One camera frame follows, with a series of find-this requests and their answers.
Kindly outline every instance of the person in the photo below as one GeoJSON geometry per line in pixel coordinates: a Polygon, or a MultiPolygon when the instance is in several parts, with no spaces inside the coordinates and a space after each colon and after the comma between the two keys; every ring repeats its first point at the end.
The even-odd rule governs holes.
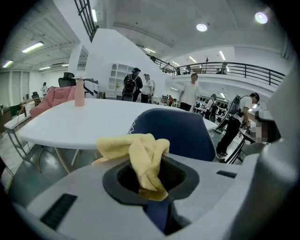
{"type": "Polygon", "coordinates": [[[169,95],[169,107],[172,106],[173,103],[173,98],[171,95],[169,95]]]}
{"type": "Polygon", "coordinates": [[[179,102],[180,108],[185,111],[190,111],[191,107],[195,103],[196,96],[199,95],[199,88],[196,84],[198,75],[193,73],[191,75],[191,81],[185,82],[183,85],[183,91],[180,93],[179,102]]]}
{"type": "Polygon", "coordinates": [[[46,96],[47,92],[48,92],[48,88],[46,86],[46,82],[44,82],[43,87],[41,89],[43,97],[46,96]]]}
{"type": "Polygon", "coordinates": [[[240,99],[239,110],[233,116],[229,118],[227,130],[224,137],[218,143],[216,152],[217,158],[221,161],[224,161],[223,156],[227,156],[227,147],[233,141],[235,136],[238,134],[240,125],[242,122],[245,122],[246,127],[249,127],[249,116],[248,110],[252,107],[253,104],[259,102],[259,95],[251,93],[249,96],[244,96],[240,99]]]}
{"type": "Polygon", "coordinates": [[[215,122],[217,110],[218,110],[217,96],[216,94],[212,94],[211,99],[208,101],[206,105],[205,119],[207,120],[210,119],[212,122],[215,122]]]}
{"type": "Polygon", "coordinates": [[[136,102],[137,97],[139,96],[139,94],[141,92],[140,89],[143,88],[143,82],[142,82],[141,78],[138,76],[140,72],[141,72],[140,69],[135,67],[132,70],[132,74],[128,74],[124,78],[124,83],[125,83],[125,81],[129,80],[130,78],[133,79],[136,83],[136,91],[133,93],[133,99],[132,99],[133,102],[136,102]]]}
{"type": "Polygon", "coordinates": [[[153,82],[150,81],[150,75],[144,74],[146,83],[142,88],[141,102],[147,103],[153,95],[153,82]]]}

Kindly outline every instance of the cap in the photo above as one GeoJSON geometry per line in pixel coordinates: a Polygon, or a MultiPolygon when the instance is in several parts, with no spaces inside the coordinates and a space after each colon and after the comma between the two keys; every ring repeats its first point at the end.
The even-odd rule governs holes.
{"type": "Polygon", "coordinates": [[[137,73],[137,72],[140,72],[140,71],[141,71],[141,70],[138,69],[137,67],[135,67],[135,68],[132,70],[133,73],[137,73]]]}

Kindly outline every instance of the chair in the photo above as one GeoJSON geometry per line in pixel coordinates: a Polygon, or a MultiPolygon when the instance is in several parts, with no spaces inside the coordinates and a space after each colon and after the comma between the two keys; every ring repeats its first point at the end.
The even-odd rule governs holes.
{"type": "Polygon", "coordinates": [[[58,83],[60,87],[63,88],[63,87],[76,86],[76,79],[74,79],[73,77],[74,77],[73,73],[65,72],[64,77],[58,79],[58,83]]]}
{"type": "Polygon", "coordinates": [[[48,90],[45,99],[36,107],[30,110],[31,118],[35,118],[46,110],[59,105],[61,103],[74,100],[75,86],[65,87],[65,88],[56,88],[51,87],[48,90]]]}
{"type": "Polygon", "coordinates": [[[203,161],[215,158],[215,149],[199,114],[179,110],[150,109],[137,117],[128,134],[151,133],[170,141],[170,153],[203,161]]]}

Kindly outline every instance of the backpack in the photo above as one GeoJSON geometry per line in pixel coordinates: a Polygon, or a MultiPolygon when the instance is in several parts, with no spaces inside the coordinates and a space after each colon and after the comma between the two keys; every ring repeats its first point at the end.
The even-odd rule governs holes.
{"type": "Polygon", "coordinates": [[[217,106],[217,104],[215,104],[215,103],[213,102],[212,105],[211,105],[211,107],[210,107],[210,112],[211,112],[211,114],[216,114],[217,110],[218,110],[218,106],[217,106]]]}

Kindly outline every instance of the black metal railing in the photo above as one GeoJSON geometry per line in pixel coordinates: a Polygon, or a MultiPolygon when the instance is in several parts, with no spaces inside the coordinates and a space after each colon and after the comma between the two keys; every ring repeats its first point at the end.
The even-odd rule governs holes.
{"type": "Polygon", "coordinates": [[[74,0],[74,1],[78,10],[78,15],[80,16],[84,24],[85,30],[89,35],[90,41],[92,41],[97,29],[95,27],[93,17],[92,17],[90,0],[74,0]]]}
{"type": "Polygon", "coordinates": [[[276,88],[285,78],[285,75],[280,72],[265,67],[237,62],[196,63],[187,66],[176,67],[174,71],[174,75],[184,75],[190,73],[221,74],[244,77],[268,84],[276,88]]]}
{"type": "Polygon", "coordinates": [[[161,59],[158,59],[154,56],[148,54],[146,55],[150,57],[150,59],[159,67],[160,70],[171,76],[174,76],[175,68],[172,65],[170,65],[170,63],[164,62],[161,59]]]}

